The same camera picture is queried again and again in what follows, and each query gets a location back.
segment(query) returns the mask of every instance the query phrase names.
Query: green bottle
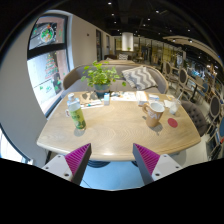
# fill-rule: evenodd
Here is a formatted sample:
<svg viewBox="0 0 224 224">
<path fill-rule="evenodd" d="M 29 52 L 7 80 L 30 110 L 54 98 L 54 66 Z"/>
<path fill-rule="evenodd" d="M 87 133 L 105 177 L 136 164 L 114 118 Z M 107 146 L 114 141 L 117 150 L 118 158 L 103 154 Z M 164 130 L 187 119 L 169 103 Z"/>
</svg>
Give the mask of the green bottle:
<svg viewBox="0 0 224 224">
<path fill-rule="evenodd" d="M 74 93 L 68 95 L 68 110 L 77 129 L 85 130 L 86 122 L 79 103 L 79 98 L 75 98 Z"/>
</svg>

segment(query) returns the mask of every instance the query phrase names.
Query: wall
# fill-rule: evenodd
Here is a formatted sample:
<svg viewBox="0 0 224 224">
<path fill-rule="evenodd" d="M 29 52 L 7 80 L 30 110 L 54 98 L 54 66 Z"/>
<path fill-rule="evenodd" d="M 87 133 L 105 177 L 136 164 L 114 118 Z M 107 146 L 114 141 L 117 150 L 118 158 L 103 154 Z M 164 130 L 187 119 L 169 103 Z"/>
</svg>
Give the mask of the wall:
<svg viewBox="0 0 224 224">
<path fill-rule="evenodd" d="M 101 29 L 73 15 L 72 19 L 72 52 L 74 66 L 92 64 L 96 56 L 96 29 L 101 31 L 102 59 L 106 54 L 106 35 Z M 110 36 L 111 48 L 114 51 L 114 37 Z"/>
<path fill-rule="evenodd" d="M 16 147 L 34 165 L 43 167 L 47 151 L 37 146 L 46 118 L 34 95 L 27 68 L 27 45 L 32 21 L 8 49 L 0 68 L 0 122 Z"/>
</svg>

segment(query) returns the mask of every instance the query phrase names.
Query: floor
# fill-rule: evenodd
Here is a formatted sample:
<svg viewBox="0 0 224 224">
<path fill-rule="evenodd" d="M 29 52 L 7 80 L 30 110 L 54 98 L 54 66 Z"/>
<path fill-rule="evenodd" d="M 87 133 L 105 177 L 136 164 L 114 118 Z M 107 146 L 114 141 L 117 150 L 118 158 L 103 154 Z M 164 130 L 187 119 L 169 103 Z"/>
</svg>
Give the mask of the floor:
<svg viewBox="0 0 224 224">
<path fill-rule="evenodd" d="M 173 87 L 169 87 L 167 94 L 174 95 L 175 89 Z M 197 102 L 196 104 L 203 114 L 206 115 L 209 105 L 205 101 L 201 105 Z M 183 168 L 206 162 L 207 154 L 205 141 L 208 138 L 208 135 L 204 135 L 199 144 L 181 151 L 179 154 L 170 156 Z M 109 165 L 102 168 L 87 166 L 80 186 L 100 190 L 125 190 L 141 188 L 144 186 L 144 182 L 139 168 L 134 166 L 131 162 L 111 162 Z"/>
</svg>

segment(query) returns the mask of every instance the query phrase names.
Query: potted plant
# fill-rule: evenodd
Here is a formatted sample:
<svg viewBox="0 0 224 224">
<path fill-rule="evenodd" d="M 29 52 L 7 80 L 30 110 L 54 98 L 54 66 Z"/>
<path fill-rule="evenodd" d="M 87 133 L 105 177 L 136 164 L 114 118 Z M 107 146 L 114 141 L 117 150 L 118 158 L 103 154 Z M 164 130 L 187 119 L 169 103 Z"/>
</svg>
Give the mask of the potted plant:
<svg viewBox="0 0 224 224">
<path fill-rule="evenodd" d="M 108 67 L 102 67 L 101 63 L 94 61 L 92 64 L 96 69 L 90 66 L 84 67 L 84 72 L 87 72 L 87 76 L 83 76 L 81 81 L 87 80 L 87 85 L 94 87 L 96 94 L 99 98 L 102 98 L 105 93 L 109 93 L 110 85 L 112 82 L 116 82 L 117 78 L 121 76 L 117 74 L 115 67 L 109 69 Z"/>
</svg>

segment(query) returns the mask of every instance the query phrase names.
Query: pillow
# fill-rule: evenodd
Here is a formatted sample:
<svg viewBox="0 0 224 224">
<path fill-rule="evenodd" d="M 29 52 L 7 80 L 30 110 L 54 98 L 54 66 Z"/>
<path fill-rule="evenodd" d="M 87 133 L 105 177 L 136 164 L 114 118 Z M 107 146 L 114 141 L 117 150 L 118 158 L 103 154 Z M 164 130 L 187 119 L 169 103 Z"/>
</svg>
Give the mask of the pillow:
<svg viewBox="0 0 224 224">
<path fill-rule="evenodd" d="M 137 90 L 158 86 L 146 67 L 139 68 L 131 73 L 130 79 L 135 83 Z"/>
<path fill-rule="evenodd" d="M 135 85 L 135 83 L 131 80 L 131 74 L 132 74 L 133 71 L 138 70 L 140 67 L 143 67 L 143 65 L 141 65 L 141 66 L 139 66 L 139 67 L 136 67 L 136 68 L 131 68 L 131 69 L 122 71 L 122 74 L 123 74 L 125 80 L 129 83 L 129 85 L 130 85 L 132 88 L 135 88 L 136 85 Z"/>
<path fill-rule="evenodd" d="M 128 55 L 127 54 L 119 54 L 118 59 L 119 60 L 128 60 Z"/>
</svg>

